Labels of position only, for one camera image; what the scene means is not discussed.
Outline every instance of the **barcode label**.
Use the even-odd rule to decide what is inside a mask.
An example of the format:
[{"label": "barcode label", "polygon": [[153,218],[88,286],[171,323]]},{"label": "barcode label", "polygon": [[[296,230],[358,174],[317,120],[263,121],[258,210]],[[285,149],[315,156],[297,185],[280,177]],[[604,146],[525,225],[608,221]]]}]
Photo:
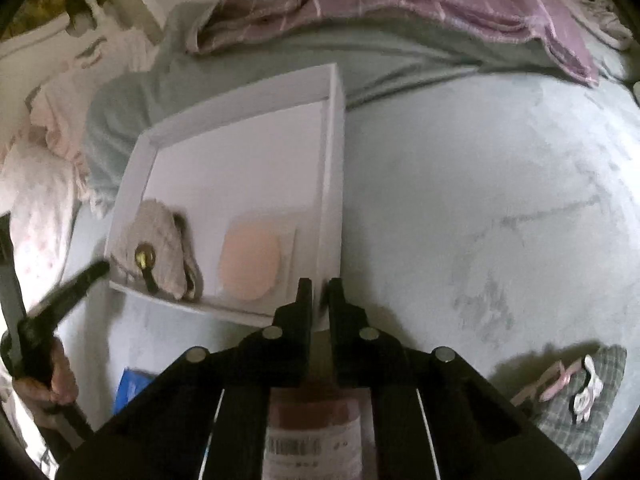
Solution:
[{"label": "barcode label", "polygon": [[350,473],[327,473],[320,476],[280,476],[278,480],[353,480],[357,477]]},{"label": "barcode label", "polygon": [[319,456],[322,454],[319,438],[275,438],[267,439],[267,452],[285,456]]}]

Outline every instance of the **metal screw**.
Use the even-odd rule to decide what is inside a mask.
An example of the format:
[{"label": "metal screw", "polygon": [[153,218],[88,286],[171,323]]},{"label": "metal screw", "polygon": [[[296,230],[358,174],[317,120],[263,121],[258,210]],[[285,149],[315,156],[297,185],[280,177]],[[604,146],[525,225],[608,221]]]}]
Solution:
[{"label": "metal screw", "polygon": [[185,359],[190,363],[200,363],[204,361],[207,354],[209,354],[209,351],[206,348],[203,348],[202,346],[194,346],[187,350]]},{"label": "metal screw", "polygon": [[380,332],[372,326],[366,326],[360,329],[360,338],[364,341],[375,341],[380,337]]},{"label": "metal screw", "polygon": [[443,363],[449,363],[456,358],[456,353],[448,346],[439,346],[435,349],[436,359]]},{"label": "metal screw", "polygon": [[262,337],[265,339],[280,339],[282,337],[282,329],[279,326],[271,325],[262,330]]}]

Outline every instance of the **person's arm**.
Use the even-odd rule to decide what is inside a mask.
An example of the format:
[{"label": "person's arm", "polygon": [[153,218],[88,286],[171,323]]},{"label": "person's arm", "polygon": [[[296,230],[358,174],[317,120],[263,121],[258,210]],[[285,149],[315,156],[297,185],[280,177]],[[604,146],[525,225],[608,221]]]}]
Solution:
[{"label": "person's arm", "polygon": [[53,405],[66,406],[75,402],[78,398],[78,385],[58,338],[54,339],[51,349],[51,363],[51,388],[33,378],[14,380],[13,385],[15,392],[33,415],[34,422],[41,428],[54,429],[55,421],[46,413],[46,409]]}]

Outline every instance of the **white frame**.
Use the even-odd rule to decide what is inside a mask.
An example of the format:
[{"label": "white frame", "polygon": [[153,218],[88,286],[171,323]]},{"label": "white frame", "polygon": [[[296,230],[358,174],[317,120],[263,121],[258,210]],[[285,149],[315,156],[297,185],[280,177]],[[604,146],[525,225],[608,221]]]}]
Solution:
[{"label": "white frame", "polygon": [[[321,172],[318,260],[316,275],[309,277],[314,282],[314,324],[326,325],[326,313],[321,311],[320,305],[321,291],[328,280],[340,275],[342,245],[344,95],[335,64],[286,73],[232,90],[169,117],[140,135],[120,185],[104,250],[105,257],[110,257],[120,233],[133,221],[160,149],[226,124],[320,101],[327,101],[328,106],[324,118],[324,153],[321,157],[324,170]],[[117,271],[111,273],[110,285],[127,294],[189,312],[211,314],[239,324],[262,327],[270,325],[273,319],[265,314],[150,296],[143,286],[126,282]]]}]

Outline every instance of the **pink fabric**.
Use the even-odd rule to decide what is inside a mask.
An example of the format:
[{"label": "pink fabric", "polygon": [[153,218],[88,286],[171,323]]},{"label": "pink fabric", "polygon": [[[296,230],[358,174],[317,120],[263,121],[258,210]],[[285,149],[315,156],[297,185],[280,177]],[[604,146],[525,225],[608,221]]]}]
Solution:
[{"label": "pink fabric", "polygon": [[[547,402],[553,399],[571,380],[571,376],[582,370],[582,359],[578,359],[572,363],[567,369],[564,368],[562,361],[556,361],[553,363],[541,376],[532,384],[525,386],[521,389],[512,399],[511,403],[514,406],[521,405],[525,400],[538,400],[540,402]],[[538,391],[545,385],[554,381],[551,385],[546,386],[546,389],[538,396]]]},{"label": "pink fabric", "polygon": [[412,12],[484,41],[539,39],[569,76],[594,86],[598,72],[571,13],[560,0],[219,0],[195,24],[192,53],[260,43],[293,29],[380,10]]}]

